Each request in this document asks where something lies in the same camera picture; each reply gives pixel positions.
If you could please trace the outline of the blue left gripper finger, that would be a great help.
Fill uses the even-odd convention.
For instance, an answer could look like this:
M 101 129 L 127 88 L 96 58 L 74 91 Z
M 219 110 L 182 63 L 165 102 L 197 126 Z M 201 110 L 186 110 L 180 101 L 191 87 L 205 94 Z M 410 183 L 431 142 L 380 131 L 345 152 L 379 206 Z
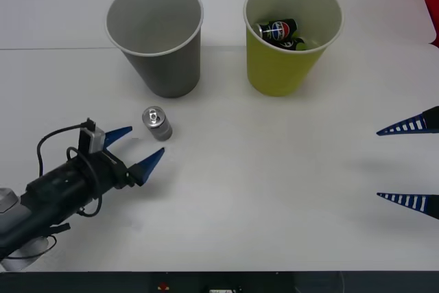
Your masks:
M 134 185 L 138 185 L 142 187 L 147 182 L 164 153 L 165 149 L 161 148 L 146 159 L 130 166 L 128 168 L 129 186 L 133 187 Z
M 124 137 L 130 132 L 132 132 L 132 126 L 127 126 L 123 128 L 118 128 L 116 130 L 111 130 L 109 132 L 105 132 L 103 149 L 107 149 L 114 142 L 118 141 L 120 138 Z

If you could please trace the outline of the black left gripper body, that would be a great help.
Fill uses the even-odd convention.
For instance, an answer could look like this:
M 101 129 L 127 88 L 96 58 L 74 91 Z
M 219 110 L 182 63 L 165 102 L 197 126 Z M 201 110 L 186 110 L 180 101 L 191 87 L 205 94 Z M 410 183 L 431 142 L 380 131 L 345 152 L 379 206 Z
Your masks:
M 128 168 L 108 151 L 75 156 L 76 190 L 111 190 L 134 187 Z

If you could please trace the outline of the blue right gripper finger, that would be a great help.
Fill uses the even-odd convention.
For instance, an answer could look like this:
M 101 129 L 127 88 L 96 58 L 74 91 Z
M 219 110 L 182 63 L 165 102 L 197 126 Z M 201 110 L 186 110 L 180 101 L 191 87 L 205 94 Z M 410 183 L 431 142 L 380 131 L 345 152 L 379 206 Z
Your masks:
M 399 204 L 429 217 L 439 219 L 439 195 L 437 194 L 392 194 L 378 192 L 377 195 L 394 204 Z
M 377 132 L 378 136 L 399 134 L 438 134 L 438 106 L 399 121 Z

